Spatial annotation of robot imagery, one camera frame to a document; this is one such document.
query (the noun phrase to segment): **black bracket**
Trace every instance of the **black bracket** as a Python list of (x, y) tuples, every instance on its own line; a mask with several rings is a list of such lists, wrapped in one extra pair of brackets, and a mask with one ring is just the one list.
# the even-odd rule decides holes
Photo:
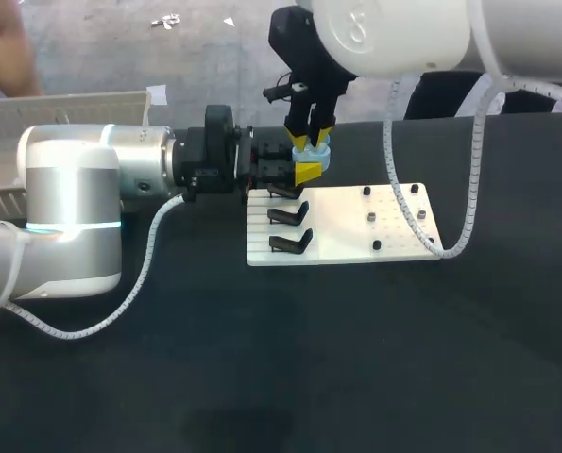
[(278, 195), (289, 200), (299, 200), (301, 194), (303, 193), (303, 185), (300, 184), (295, 188), (286, 188), (269, 184), (268, 191), (270, 192), (270, 198), (272, 198), (272, 195)]
[(268, 210), (268, 219), (270, 223), (278, 222), (279, 224), (290, 225), (292, 227), (299, 227), (305, 219), (308, 210), (310, 209), (310, 203), (304, 201), (299, 207), (297, 214), (292, 214), (284, 210)]
[(315, 234), (312, 229), (308, 229), (305, 233), (303, 233), (303, 236), (298, 243), (281, 238), (280, 236), (270, 236), (270, 248), (272, 248), (272, 252), (278, 250), (285, 253), (291, 253), (293, 255), (303, 255), (314, 236)]

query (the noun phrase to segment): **yellow part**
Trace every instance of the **yellow part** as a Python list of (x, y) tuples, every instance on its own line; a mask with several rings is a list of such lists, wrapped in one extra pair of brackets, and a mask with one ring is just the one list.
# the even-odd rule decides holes
[(296, 163), (296, 186), (322, 176), (322, 163)]
[(301, 137), (296, 137), (295, 135), (293, 135), (291, 133), (291, 131), (289, 129), (287, 129), (287, 133), (289, 134), (289, 137), (291, 138), (291, 142), (293, 143), (293, 146), (295, 146), (295, 148), (297, 148), (299, 151), (303, 151), (306, 147), (306, 143), (308, 142), (308, 136), (302, 135)]
[(325, 140), (327, 140), (327, 136), (331, 133), (332, 130), (333, 130), (332, 127), (327, 127), (326, 129), (320, 129), (320, 132), (318, 132), (318, 143), (317, 144), (321, 144)]

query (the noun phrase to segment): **black table surface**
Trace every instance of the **black table surface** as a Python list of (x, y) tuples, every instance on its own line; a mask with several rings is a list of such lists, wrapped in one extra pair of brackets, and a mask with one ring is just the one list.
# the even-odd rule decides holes
[[(445, 246), (470, 130), (396, 124), (400, 178), (426, 184)], [(339, 126), (320, 184), (385, 183), (381, 141)], [(102, 333), (64, 343), (0, 312), (0, 451), (562, 452), (562, 115), (489, 122), (478, 212), (457, 260), (265, 269), (239, 197), (202, 196)], [(152, 214), (124, 219), (112, 294), (29, 307), (66, 329), (112, 312)]]

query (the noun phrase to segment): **white plastic board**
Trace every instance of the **white plastic board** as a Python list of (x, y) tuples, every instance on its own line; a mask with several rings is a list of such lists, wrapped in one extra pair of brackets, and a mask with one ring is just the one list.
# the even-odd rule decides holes
[[(423, 231), (442, 246), (434, 220), (434, 213), (423, 184), (419, 192), (411, 193), (412, 184), (402, 185), (411, 212), (417, 217), (426, 211), (419, 224)], [(365, 186), (305, 189), (299, 200), (286, 200), (267, 190), (251, 191), (247, 209), (247, 263), (250, 266), (300, 266), (324, 264), (356, 264), (384, 261), (436, 260), (411, 231), (396, 202), (390, 186), (369, 186), (371, 195), (364, 196)], [(270, 225), (270, 208), (295, 213), (304, 201), (310, 211), (301, 226)], [(370, 212), (376, 215), (369, 222)], [(273, 252), (270, 236), (299, 241), (311, 228), (314, 238), (303, 255)], [(375, 241), (382, 242), (379, 251)]]

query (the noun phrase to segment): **concrete floor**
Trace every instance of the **concrete floor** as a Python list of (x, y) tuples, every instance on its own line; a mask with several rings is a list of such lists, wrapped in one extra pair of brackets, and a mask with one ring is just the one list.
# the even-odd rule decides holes
[[(150, 122), (202, 126), (208, 104), (229, 104), (241, 126), (280, 126), (285, 103), (269, 105), (263, 88), (286, 72), (267, 43), (272, 12), (291, 0), (25, 0), (21, 5), (48, 94), (119, 92), (166, 85), (167, 107)], [(172, 30), (153, 20), (177, 13)], [(223, 21), (231, 17), (235, 27)], [(403, 80), (400, 116), (418, 81)], [(488, 86), (472, 91), (459, 115), (471, 115)], [(387, 80), (358, 79), (341, 98), (340, 122), (383, 118)], [(501, 109), (499, 100), (493, 109)]]

